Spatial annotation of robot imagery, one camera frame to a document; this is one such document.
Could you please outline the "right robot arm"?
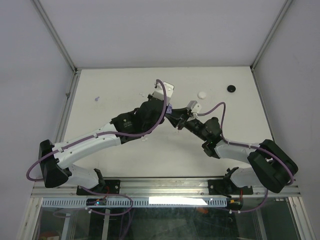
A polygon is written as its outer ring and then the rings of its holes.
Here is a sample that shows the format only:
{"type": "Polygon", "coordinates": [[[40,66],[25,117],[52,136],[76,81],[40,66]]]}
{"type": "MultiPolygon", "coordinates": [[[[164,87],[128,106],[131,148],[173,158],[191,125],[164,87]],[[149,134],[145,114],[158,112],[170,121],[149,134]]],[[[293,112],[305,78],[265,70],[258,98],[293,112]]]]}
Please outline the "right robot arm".
{"type": "Polygon", "coordinates": [[[201,122],[188,107],[172,109],[165,114],[172,126],[187,129],[203,141],[202,149],[208,157],[231,159],[246,163],[248,167],[233,167],[224,176],[223,187],[230,194],[242,187],[263,186],[273,193],[294,182],[297,164],[273,141],[241,143],[227,140],[222,123],[217,117],[201,122]]]}

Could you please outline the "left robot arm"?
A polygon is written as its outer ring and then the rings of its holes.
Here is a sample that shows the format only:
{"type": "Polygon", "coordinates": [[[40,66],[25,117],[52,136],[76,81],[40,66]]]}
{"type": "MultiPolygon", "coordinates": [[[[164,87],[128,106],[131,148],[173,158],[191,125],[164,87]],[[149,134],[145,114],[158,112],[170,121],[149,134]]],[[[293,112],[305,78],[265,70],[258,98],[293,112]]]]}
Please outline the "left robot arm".
{"type": "Polygon", "coordinates": [[[98,169],[88,170],[74,163],[100,150],[123,145],[150,134],[164,121],[170,97],[149,95],[140,107],[122,113],[97,130],[70,141],[39,144],[39,160],[46,188],[65,183],[84,186],[93,194],[100,194],[105,182],[98,169]]]}

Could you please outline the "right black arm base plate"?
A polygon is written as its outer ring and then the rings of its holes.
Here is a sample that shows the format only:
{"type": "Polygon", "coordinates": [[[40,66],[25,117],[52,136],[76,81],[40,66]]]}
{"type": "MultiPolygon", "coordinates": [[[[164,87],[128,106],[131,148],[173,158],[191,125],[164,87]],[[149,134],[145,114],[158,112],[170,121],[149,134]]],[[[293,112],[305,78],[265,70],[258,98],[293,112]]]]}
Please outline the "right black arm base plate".
{"type": "Polygon", "coordinates": [[[223,196],[231,196],[231,195],[253,195],[252,187],[237,187],[230,180],[221,179],[209,179],[207,181],[208,184],[208,192],[209,195],[223,195],[223,196]]]}

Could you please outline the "purple earbud charging case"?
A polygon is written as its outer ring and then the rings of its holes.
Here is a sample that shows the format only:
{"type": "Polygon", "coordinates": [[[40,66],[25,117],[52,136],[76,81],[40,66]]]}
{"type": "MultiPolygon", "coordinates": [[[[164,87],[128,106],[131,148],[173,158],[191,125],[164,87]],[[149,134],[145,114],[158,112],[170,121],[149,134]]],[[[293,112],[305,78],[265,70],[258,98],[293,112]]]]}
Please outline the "purple earbud charging case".
{"type": "Polygon", "coordinates": [[[171,115],[172,112],[173,112],[173,106],[172,106],[172,104],[170,103],[170,104],[167,106],[167,108],[166,108],[166,114],[171,115]]]}

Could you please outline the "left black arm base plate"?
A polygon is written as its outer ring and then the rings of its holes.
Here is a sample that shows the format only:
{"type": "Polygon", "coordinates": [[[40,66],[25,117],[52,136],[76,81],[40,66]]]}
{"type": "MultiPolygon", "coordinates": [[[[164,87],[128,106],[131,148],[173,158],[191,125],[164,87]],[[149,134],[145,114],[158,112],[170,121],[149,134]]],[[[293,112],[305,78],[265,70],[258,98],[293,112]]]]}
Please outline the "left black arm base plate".
{"type": "MultiPolygon", "coordinates": [[[[89,188],[90,191],[95,193],[106,194],[119,194],[121,188],[121,181],[119,179],[104,179],[97,186],[89,188]]],[[[87,192],[80,186],[76,190],[77,196],[93,196],[93,193],[87,192]]]]}

